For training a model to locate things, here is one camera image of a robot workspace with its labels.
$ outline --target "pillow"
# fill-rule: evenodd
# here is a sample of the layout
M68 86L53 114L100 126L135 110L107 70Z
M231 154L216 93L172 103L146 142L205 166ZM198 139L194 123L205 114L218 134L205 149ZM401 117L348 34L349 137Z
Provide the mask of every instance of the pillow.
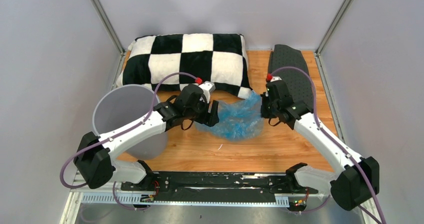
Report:
M245 38L240 34L172 34L138 37L117 86L139 84L155 89L169 74L186 72L215 84L216 90L246 99L252 88L248 78ZM195 80L175 75L161 91L181 91Z

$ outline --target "dark gray foam pad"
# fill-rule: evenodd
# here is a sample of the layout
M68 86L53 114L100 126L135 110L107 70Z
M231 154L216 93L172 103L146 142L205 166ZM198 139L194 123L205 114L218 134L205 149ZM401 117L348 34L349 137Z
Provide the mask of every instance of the dark gray foam pad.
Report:
M272 73L281 67L296 67L309 75L308 65L300 50L293 49L288 45L277 44L269 57L268 72ZM274 76L285 81L294 102L304 101L308 107L313 108L314 96L311 83L306 76L296 70L278 71Z

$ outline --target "crumpled plastic bag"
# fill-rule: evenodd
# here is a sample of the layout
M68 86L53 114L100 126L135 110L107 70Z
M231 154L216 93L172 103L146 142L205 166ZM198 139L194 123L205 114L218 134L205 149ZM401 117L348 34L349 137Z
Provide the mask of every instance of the crumpled plastic bag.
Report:
M257 137L264 129L261 104L261 96L254 91L248 98L233 104L219 101L219 122L212 127L195 122L195 127L199 131L211 132L217 137L230 141Z

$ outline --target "wooden table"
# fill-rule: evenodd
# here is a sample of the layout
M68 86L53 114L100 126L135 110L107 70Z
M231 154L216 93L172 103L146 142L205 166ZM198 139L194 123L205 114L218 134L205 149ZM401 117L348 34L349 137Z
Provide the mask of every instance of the wooden table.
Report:
M258 94L265 91L270 54L271 51L262 50L247 52L250 85ZM318 116L331 131L336 133L314 53L302 51L302 54L316 86ZM177 93L161 92L158 95L165 101ZM214 91L211 98L228 103L240 100L223 91ZM169 130L168 139L168 145L160 156L146 160L154 171L284 172L300 162L314 168L332 171L328 162L300 134L284 124L269 126L268 120L265 119L262 134L243 141L231 142L218 138L208 132L198 131L194 125L186 131L180 128ZM118 159L136 161L127 153Z

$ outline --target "trash bin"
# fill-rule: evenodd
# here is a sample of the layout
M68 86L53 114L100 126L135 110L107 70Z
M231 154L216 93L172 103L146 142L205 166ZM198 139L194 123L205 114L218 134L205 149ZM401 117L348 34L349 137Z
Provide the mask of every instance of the trash bin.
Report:
M137 84L124 85L106 94L97 104L92 116L96 135L108 133L141 118L149 111L154 92ZM154 104L159 97L154 97ZM168 143L166 132L151 136L129 148L131 156L139 160L149 160L159 156Z

